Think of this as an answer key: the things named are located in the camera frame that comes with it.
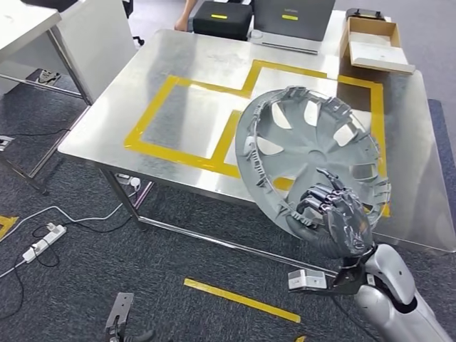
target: white power strip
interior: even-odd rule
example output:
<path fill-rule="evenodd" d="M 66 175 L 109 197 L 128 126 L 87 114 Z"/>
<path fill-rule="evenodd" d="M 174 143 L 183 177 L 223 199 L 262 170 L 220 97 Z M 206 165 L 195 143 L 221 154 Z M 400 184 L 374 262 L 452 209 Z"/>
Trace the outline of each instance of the white power strip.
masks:
<path fill-rule="evenodd" d="M 49 223 L 46 227 L 50 231 L 49 233 L 40 241 L 32 244 L 32 247 L 30 247 L 28 251 L 22 255 L 27 264 L 35 260 L 36 256 L 47 250 L 48 247 L 51 246 L 62 235 L 66 233 L 66 228 L 60 225 L 55 226 L 54 224 Z"/>

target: yellow tape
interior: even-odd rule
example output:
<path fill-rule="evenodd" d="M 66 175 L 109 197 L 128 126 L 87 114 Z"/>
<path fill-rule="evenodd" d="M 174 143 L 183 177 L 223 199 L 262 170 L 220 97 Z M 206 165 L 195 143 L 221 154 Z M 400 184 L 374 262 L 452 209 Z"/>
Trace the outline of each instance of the yellow tape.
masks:
<path fill-rule="evenodd" d="M 233 110 L 231 112 L 231 115 L 228 118 L 228 122 L 225 125 L 225 129 L 223 129 L 223 132 L 218 140 L 218 144 L 215 147 L 211 160 L 215 164 L 225 163 L 225 157 L 226 157 L 226 153 L 228 153 L 230 146 L 236 132 L 236 127 L 241 114 L 242 113 L 239 110 Z"/>
<path fill-rule="evenodd" d="M 297 16 L 289 16 L 289 15 L 287 15 L 287 14 L 282 14 L 282 18 L 282 19 L 287 19 L 287 20 L 298 20 Z"/>
<path fill-rule="evenodd" d="M 137 150 L 138 152 L 152 154 L 154 155 L 153 150 L 149 148 L 149 151 L 144 152 L 142 146 L 141 135 L 146 131 L 147 125 L 152 121 L 158 110 L 166 100 L 166 98 L 171 93 L 171 91 L 179 82 L 179 78 L 176 76 L 168 76 L 166 81 L 155 95 L 153 102 L 149 104 L 147 109 L 141 116 L 140 119 L 133 128 L 130 134 L 127 135 L 127 138 L 124 141 L 125 148 L 131 148 L 133 150 Z"/>
<path fill-rule="evenodd" d="M 382 177 L 387 177 L 383 85 L 375 83 L 371 87 L 371 111 L 372 113 L 371 133 L 378 143 L 381 150 L 381 156 L 378 159 L 378 173 Z M 390 216 L 389 204 L 385 204 L 383 216 Z"/>
<path fill-rule="evenodd" d="M 240 115 L 240 111 L 234 110 L 227 122 L 219 142 L 216 146 L 211 159 L 199 157 L 197 155 L 190 155 L 178 150 L 173 150 L 168 147 L 151 144 L 149 142 L 141 141 L 141 136 L 144 133 L 154 116 L 163 105 L 168 96 L 175 86 L 191 87 L 199 86 L 210 91 L 218 93 L 228 93 L 231 95 L 239 96 L 242 98 L 250 99 L 251 94 L 258 81 L 258 77 L 263 68 L 269 68 L 277 71 L 284 71 L 288 73 L 295 73 L 298 75 L 310 76 L 316 78 L 328 79 L 326 73 L 320 71 L 313 71 L 305 68 L 298 68 L 294 66 L 286 66 L 279 63 L 273 63 L 268 61 L 254 60 L 248 74 L 247 75 L 242 89 L 228 88 L 222 85 L 215 85 L 211 83 L 205 83 L 194 81 L 187 78 L 180 78 L 177 76 L 168 76 L 165 83 L 159 89 L 153 101 L 147 107 L 144 114 L 133 128 L 125 140 L 125 147 L 137 152 L 152 155 L 170 162 L 177 162 L 180 164 L 198 167 L 204 170 L 217 172 L 230 177 L 239 178 L 239 172 L 236 165 L 228 165 L 224 163 L 226 152 L 233 141 L 236 133 L 236 124 Z M 384 122 L 383 105 L 383 86 L 379 83 L 371 81 L 365 81 L 357 78 L 347 76 L 338 76 L 337 82 L 345 83 L 352 86 L 369 88 L 371 90 L 371 111 L 372 113 L 371 133 L 377 140 L 381 148 L 381 159 L 378 164 L 379 173 L 387 176 L 386 164 L 386 143 Z M 274 185 L 281 190 L 289 190 L 293 184 L 292 180 L 287 178 L 278 178 L 274 180 Z M 390 207 L 386 206 L 384 216 L 390 216 Z"/>
<path fill-rule="evenodd" d="M 294 180 L 290 180 L 289 178 L 280 177 L 275 179 L 273 184 L 274 185 L 274 187 L 276 187 L 278 189 L 288 191 L 291 188 L 294 182 Z"/>
<path fill-rule="evenodd" d="M 228 19 L 227 16 L 222 16 L 220 14 L 211 14 L 211 16 L 212 18 L 217 18 L 217 19 Z"/>
<path fill-rule="evenodd" d="M 295 322 L 295 323 L 300 323 L 300 316 L 296 315 L 294 313 L 291 313 L 291 312 L 288 312 L 285 310 L 276 308 L 274 306 L 270 306 L 268 304 L 263 304 L 260 301 L 255 301 L 253 299 L 241 296 L 239 294 L 234 294 L 233 292 L 228 292 L 226 290 L 218 289 L 217 287 L 203 284 L 203 283 L 200 283 L 200 282 L 194 281 L 194 280 L 191 280 L 191 279 L 185 279 L 184 285 L 192 287 L 193 289 L 207 292 L 208 294 L 214 294 L 214 296 L 223 297 L 225 299 L 228 299 L 230 301 L 236 301 L 236 303 L 241 303 L 241 304 L 244 304 L 246 306 L 250 306 L 251 308 L 254 308 L 254 309 L 267 312 L 268 314 L 282 317 L 282 318 L 288 319 L 289 321 L 292 321 L 292 322 Z"/>
<path fill-rule="evenodd" d="M 11 227 L 17 221 L 19 217 L 3 217 L 0 216 L 0 239 L 4 237 L 6 233 L 8 232 Z"/>

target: chair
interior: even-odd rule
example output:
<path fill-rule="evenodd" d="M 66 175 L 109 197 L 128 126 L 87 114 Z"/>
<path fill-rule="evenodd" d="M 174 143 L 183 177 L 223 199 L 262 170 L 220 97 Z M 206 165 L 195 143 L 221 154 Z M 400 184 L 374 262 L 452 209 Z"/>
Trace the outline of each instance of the chair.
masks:
<path fill-rule="evenodd" d="M 133 13 L 133 1 L 134 0 L 122 1 L 122 4 L 124 4 L 124 9 L 125 10 L 125 14 L 127 15 L 128 19 L 130 18 L 130 15 L 131 15 L 131 13 Z M 133 39 L 137 40 L 140 46 L 144 45 L 144 41 L 140 36 L 133 36 Z"/>

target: cardboard box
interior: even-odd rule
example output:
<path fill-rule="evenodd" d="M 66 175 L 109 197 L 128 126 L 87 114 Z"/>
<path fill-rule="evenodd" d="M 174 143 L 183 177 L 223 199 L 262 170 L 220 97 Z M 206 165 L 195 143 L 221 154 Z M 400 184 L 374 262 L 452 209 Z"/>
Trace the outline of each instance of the cardboard box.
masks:
<path fill-rule="evenodd" d="M 397 24 L 349 18 L 340 41 L 340 57 L 350 57 L 353 66 L 411 74 L 401 46 Z"/>

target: shoe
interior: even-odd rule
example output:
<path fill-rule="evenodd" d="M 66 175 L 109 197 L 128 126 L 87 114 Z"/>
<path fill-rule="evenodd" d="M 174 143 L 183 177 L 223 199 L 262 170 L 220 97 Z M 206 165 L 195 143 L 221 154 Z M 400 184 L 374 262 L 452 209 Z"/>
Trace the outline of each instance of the shoe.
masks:
<path fill-rule="evenodd" d="M 42 70 L 42 73 L 36 79 L 37 83 L 45 84 L 46 86 L 54 86 L 62 75 L 60 73 L 53 73 L 51 71 Z"/>

